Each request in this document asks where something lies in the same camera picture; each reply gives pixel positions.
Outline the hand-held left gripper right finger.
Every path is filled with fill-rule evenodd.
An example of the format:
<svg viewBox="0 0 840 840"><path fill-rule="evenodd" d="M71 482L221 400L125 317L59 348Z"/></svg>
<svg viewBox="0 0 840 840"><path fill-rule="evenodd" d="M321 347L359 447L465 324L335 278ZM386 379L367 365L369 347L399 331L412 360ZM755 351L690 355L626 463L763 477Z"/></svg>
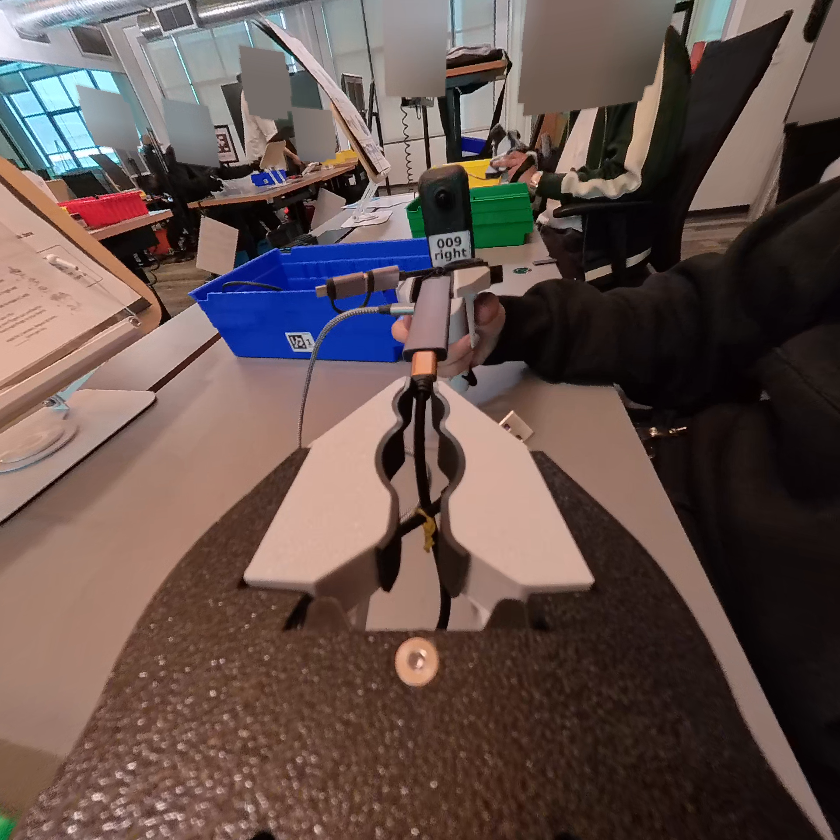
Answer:
<svg viewBox="0 0 840 840"><path fill-rule="evenodd" d="M441 497L439 558L446 586L485 627L504 601L587 592L594 577L527 442L531 427L514 411L493 421L449 384L434 390Z"/></svg>

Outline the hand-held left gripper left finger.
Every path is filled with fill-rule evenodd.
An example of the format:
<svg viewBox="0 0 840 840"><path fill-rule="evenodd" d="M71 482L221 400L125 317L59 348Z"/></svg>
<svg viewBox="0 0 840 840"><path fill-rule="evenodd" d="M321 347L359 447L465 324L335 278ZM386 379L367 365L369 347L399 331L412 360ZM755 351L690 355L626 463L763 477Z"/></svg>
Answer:
<svg viewBox="0 0 840 840"><path fill-rule="evenodd" d="M407 388L394 381L308 446L244 583L332 598L352 627L371 625L383 581L399 571L396 531L413 501L412 421L399 407Z"/></svg>

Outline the grey USB hub with cable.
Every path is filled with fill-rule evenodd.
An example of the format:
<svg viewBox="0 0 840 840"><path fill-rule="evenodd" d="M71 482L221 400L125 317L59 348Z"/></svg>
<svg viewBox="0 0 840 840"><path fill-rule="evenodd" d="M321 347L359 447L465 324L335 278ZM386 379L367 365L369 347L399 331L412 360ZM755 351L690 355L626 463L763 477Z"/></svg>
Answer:
<svg viewBox="0 0 840 840"><path fill-rule="evenodd" d="M377 291L394 290L399 275L428 275L411 312L412 322L403 344L402 357L417 367L418 356L424 355L436 367L448 354L450 305L453 297L453 272L450 269L434 267L419 272L405 272L398 266L378 267L329 278L316 287L316 295L328 299L338 316L361 312L396 316L396 304L378 308L362 306L347 311L339 311L335 304L341 299L359 295L369 301Z"/></svg>

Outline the blue plastic bin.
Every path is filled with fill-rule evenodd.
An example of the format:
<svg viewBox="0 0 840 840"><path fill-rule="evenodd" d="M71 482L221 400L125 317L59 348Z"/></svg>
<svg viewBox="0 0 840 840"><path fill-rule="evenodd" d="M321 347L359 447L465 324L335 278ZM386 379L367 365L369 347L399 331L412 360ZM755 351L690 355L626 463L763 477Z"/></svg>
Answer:
<svg viewBox="0 0 840 840"><path fill-rule="evenodd" d="M432 262L420 238L341 242L272 249L190 292L238 357L308 360L322 328L338 313L316 288L327 279L398 266L427 270ZM319 361L393 363L402 354L393 318L353 317L334 327Z"/></svg>

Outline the person's right forearm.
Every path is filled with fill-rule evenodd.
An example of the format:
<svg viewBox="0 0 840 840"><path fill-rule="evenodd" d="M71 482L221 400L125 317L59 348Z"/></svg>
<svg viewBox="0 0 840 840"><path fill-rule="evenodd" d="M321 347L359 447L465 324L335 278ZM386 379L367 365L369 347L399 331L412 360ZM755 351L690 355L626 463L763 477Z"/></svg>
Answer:
<svg viewBox="0 0 840 840"><path fill-rule="evenodd" d="M546 280L501 297L486 364L525 363L546 382L618 385L635 403L695 407L739 390L773 350L838 326L838 178L761 216L728 249L639 287Z"/></svg>

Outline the raised standing desk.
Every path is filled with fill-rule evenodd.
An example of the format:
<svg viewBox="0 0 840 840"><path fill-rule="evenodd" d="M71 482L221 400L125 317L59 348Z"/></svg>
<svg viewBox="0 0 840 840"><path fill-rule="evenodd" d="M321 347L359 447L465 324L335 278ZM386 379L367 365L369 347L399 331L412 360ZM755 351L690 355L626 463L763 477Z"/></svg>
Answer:
<svg viewBox="0 0 840 840"><path fill-rule="evenodd" d="M496 126L501 124L502 106L511 68L512 63L507 52L492 45L461 46L448 52L445 94L443 97L437 98L438 114L445 138L447 163L459 163L463 160L461 96L500 81L501 88L490 120L490 131L478 153L479 158L486 159L490 156L491 138Z"/></svg>

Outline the grey desk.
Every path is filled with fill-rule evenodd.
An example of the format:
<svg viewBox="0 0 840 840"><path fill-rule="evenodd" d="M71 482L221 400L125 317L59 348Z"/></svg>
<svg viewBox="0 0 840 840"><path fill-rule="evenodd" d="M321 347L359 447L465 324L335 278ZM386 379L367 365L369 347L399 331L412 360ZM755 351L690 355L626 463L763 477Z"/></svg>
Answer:
<svg viewBox="0 0 840 840"><path fill-rule="evenodd" d="M195 541L291 452L304 364L235 357L197 307L122 351L94 390L156 402L2 525L2 810L25 813L97 705L112 664ZM683 596L766 759L831 836L618 394L549 385L520 364L469 397L517 411L542 450L624 525Z"/></svg>

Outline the person's right hand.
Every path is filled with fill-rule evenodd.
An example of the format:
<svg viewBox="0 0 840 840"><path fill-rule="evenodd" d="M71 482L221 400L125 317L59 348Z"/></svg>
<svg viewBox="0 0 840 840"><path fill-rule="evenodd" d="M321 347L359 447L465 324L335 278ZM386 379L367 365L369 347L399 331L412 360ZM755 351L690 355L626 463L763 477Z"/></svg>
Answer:
<svg viewBox="0 0 840 840"><path fill-rule="evenodd" d="M447 359L437 366L438 379L452 379L483 365L496 348L506 312L499 297L483 291L474 299L476 345L470 342L469 333L459 335L448 345Z"/></svg>

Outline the yellow plastic bin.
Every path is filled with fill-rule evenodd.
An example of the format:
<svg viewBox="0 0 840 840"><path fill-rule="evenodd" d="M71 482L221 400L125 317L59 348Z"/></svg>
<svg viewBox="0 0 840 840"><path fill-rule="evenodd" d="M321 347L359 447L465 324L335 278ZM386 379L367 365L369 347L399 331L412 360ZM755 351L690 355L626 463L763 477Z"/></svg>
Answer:
<svg viewBox="0 0 840 840"><path fill-rule="evenodd" d="M504 186L509 183L507 170L498 170L491 165L490 160L470 157L460 161L458 165L467 173L470 189Z"/></svg>

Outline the green plastic bin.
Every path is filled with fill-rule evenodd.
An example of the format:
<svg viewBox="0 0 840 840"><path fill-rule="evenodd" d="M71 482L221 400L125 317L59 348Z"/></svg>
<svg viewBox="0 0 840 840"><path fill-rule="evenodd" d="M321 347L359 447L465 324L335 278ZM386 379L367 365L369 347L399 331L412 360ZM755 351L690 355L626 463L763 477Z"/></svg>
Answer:
<svg viewBox="0 0 840 840"><path fill-rule="evenodd" d="M438 265L477 249L523 245L533 227L524 184L470 189L467 175L452 173L429 177L406 216L412 235L426 239Z"/></svg>

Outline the wooden document board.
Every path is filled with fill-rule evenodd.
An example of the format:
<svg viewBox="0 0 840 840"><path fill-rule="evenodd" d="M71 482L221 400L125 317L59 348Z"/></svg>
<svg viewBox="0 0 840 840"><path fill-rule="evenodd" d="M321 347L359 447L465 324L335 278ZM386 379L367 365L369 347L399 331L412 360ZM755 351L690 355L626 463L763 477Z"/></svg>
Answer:
<svg viewBox="0 0 840 840"><path fill-rule="evenodd" d="M340 89L329 73L319 64L303 43L290 35L284 28L262 16L259 22L266 34L285 51L290 53L318 83L330 101L332 115L349 140L368 175L368 185L362 197L356 202L353 214L342 223L342 227L375 226L383 224L392 214L390 208L373 206L377 189L382 186L391 171L391 165L376 143L361 114L349 97Z"/></svg>
<svg viewBox="0 0 840 840"><path fill-rule="evenodd" d="M62 207L49 199L29 174L20 171L6 159L1 160L2 185L9 186L21 199L31 203L86 255L108 268L145 300L137 312L129 311L127 317L113 321L109 327L97 334L89 334L86 340L71 352L43 367L26 380L5 390L1 387L2 425L6 425L140 340L160 324L162 309L152 291L138 277L73 220Z"/></svg>

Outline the white stand base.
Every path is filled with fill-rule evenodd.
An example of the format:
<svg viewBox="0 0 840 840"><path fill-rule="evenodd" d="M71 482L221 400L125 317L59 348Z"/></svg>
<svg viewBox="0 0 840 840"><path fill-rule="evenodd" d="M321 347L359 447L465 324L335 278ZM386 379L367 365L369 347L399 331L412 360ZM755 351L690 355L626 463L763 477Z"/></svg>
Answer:
<svg viewBox="0 0 840 840"><path fill-rule="evenodd" d="M97 448L147 411L149 391L58 395L1 435L1 522L10 519Z"/></svg>

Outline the black office chair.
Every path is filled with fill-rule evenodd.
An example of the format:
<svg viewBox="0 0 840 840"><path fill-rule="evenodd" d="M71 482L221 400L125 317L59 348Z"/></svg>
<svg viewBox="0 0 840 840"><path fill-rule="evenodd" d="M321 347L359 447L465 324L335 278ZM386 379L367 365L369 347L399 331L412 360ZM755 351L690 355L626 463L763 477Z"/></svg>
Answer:
<svg viewBox="0 0 840 840"><path fill-rule="evenodd" d="M581 270L562 277L629 286L642 268L662 271L680 262L690 206L792 16L787 10L760 27L706 44L692 77L675 165L649 198L596 199L555 213L583 218Z"/></svg>

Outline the red plastic bin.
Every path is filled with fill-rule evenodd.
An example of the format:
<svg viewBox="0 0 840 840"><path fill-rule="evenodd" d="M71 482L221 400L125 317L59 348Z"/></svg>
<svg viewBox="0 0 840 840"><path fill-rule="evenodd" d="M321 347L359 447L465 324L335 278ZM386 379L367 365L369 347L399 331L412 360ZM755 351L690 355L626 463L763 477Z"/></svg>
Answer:
<svg viewBox="0 0 840 840"><path fill-rule="evenodd" d="M59 203L72 217L78 216L85 226L104 228L132 218L149 215L141 190L88 196Z"/></svg>

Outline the blue banner instruction sheet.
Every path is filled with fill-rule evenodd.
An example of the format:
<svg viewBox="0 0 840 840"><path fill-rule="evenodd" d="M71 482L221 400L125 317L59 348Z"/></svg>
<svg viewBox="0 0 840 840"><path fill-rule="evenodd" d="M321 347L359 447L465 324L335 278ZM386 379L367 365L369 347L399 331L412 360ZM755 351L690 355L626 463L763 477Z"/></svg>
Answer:
<svg viewBox="0 0 840 840"><path fill-rule="evenodd" d="M1 187L1 387L24 381L145 300Z"/></svg>

